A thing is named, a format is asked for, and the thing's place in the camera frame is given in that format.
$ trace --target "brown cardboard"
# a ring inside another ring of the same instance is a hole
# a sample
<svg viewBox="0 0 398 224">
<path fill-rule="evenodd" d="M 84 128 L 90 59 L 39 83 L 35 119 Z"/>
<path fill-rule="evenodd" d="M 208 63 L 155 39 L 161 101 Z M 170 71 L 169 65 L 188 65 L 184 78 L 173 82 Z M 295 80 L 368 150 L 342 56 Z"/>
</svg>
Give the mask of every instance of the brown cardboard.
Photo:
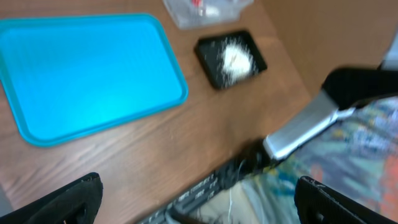
<svg viewBox="0 0 398 224">
<path fill-rule="evenodd" d="M 396 0 L 261 1 L 312 95 L 340 65 L 378 66 L 398 28 Z"/>
</svg>

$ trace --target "wood grain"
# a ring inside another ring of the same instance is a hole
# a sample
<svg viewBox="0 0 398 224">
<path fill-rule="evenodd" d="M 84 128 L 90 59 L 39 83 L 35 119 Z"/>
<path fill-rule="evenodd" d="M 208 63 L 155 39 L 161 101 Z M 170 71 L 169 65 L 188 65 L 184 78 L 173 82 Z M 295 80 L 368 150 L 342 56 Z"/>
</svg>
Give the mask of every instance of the wood grain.
<svg viewBox="0 0 398 224">
<path fill-rule="evenodd" d="M 24 142 L 0 90 L 0 184 L 14 209 L 89 173 L 104 183 L 95 223 L 132 223 L 222 165 L 247 140 L 281 127 L 310 97 L 262 4 L 241 20 L 178 30 L 160 0 L 0 0 L 0 16 L 148 12 L 163 24 L 190 88 L 186 103 L 50 149 Z M 212 89 L 193 53 L 199 37 L 245 28 L 269 69 L 229 90 Z"/>
</svg>

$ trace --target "black tray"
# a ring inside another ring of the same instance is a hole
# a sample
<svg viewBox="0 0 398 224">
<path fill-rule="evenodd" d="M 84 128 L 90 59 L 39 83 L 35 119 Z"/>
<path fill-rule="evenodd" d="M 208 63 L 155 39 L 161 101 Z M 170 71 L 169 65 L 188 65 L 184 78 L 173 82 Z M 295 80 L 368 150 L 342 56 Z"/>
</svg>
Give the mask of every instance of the black tray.
<svg viewBox="0 0 398 224">
<path fill-rule="evenodd" d="M 198 41 L 195 47 L 195 53 L 214 88 L 225 89 L 242 81 L 240 80 L 237 83 L 230 85 L 223 78 L 223 74 L 220 69 L 223 59 L 220 57 L 220 52 L 223 51 L 223 43 L 225 40 L 235 40 L 239 42 L 241 45 L 245 46 L 253 56 L 253 67 L 255 69 L 253 69 L 247 78 L 253 77 L 267 69 L 267 64 L 261 56 L 256 43 L 254 43 L 250 33 L 246 30 L 202 38 Z"/>
</svg>

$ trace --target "colorful fabric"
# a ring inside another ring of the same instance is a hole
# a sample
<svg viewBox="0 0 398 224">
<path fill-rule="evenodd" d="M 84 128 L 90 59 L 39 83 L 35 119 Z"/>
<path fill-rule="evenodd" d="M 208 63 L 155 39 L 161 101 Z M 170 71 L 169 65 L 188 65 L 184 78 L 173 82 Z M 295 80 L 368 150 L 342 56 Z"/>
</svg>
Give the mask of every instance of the colorful fabric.
<svg viewBox="0 0 398 224">
<path fill-rule="evenodd" d="M 261 223 L 300 223 L 294 190 L 303 175 L 398 222 L 398 98 L 357 110 L 250 180 L 264 207 Z"/>
</svg>

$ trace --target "plastic tray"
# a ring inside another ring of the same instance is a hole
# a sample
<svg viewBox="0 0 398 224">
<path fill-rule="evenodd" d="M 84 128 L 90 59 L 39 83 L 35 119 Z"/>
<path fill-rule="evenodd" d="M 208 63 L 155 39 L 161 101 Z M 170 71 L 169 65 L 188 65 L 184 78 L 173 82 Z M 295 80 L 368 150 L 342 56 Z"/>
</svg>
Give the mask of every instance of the plastic tray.
<svg viewBox="0 0 398 224">
<path fill-rule="evenodd" d="M 3 20 L 0 79 L 22 137 L 42 147 L 188 96 L 165 32 L 148 14 Z"/>
<path fill-rule="evenodd" d="M 195 53 L 210 81 L 216 89 L 225 89 L 232 85 L 225 82 L 220 70 L 220 65 L 223 59 L 220 57 L 220 52 L 223 50 L 223 42 L 225 40 L 234 40 L 243 46 L 246 46 L 253 56 L 253 71 L 247 78 L 260 74 L 262 71 L 267 70 L 267 64 L 261 56 L 259 49 L 256 46 L 250 33 L 246 30 L 239 30 L 228 34 L 217 35 L 214 37 L 205 37 L 198 41 L 195 47 Z"/>
</svg>

